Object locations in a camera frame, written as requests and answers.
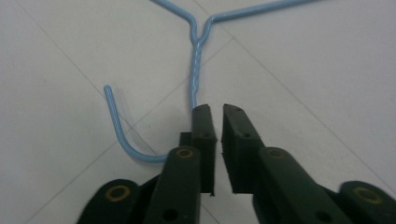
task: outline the bent wire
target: bent wire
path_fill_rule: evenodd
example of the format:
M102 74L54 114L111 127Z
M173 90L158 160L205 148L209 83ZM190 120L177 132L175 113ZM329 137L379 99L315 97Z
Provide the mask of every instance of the bent wire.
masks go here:
M113 120L114 130L116 131L116 136L119 139L122 148L128 153L128 155L140 161L151 162L151 163L164 162L166 160L166 156L145 155L134 149L128 143L121 127L119 112L117 111L117 107L114 101L113 91L111 90L111 87L108 85L106 85L104 89L107 99L108 110L110 111L111 119Z
M201 55L202 47L205 44L207 38L209 37L210 29L213 23L221 21L230 21L242 17L252 16L263 12L269 12L274 10L279 10L286 7L296 6L302 3L314 2L318 0L282 0L275 1L273 3L261 4L254 7L245 7L233 11L223 12L210 16L205 23L204 31L201 37L197 36L197 21L190 14L190 12L185 9L169 2L168 0L152 0L156 4L170 10L171 12L177 14L179 17L183 18L190 24L190 40L193 46L192 56L191 56L191 67L190 67L190 104L191 110L197 106L197 92L199 89L199 75L201 66ZM108 109L110 110L111 119L113 120L114 130L116 136L120 141L120 144L124 150L133 158L146 162L163 162L166 160L166 156L148 156L142 154L135 150L125 138L122 127L120 125L120 119L116 108L116 103L114 101L113 93L111 87L105 86L105 95L107 99Z

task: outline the white surface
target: white surface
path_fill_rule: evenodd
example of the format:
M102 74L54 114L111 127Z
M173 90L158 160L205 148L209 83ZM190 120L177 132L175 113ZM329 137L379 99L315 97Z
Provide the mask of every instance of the white surface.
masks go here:
M202 24L270 1L174 2ZM218 139L222 105L238 105L319 184L359 179L394 196L395 9L324 0L215 25L199 102ZM190 128L190 54L189 25L150 1L0 0L2 223L75 223L107 181L158 174L116 142L102 89L113 86L133 144L165 153ZM201 223L257 223L250 197L231 194L218 149L217 197L203 196Z

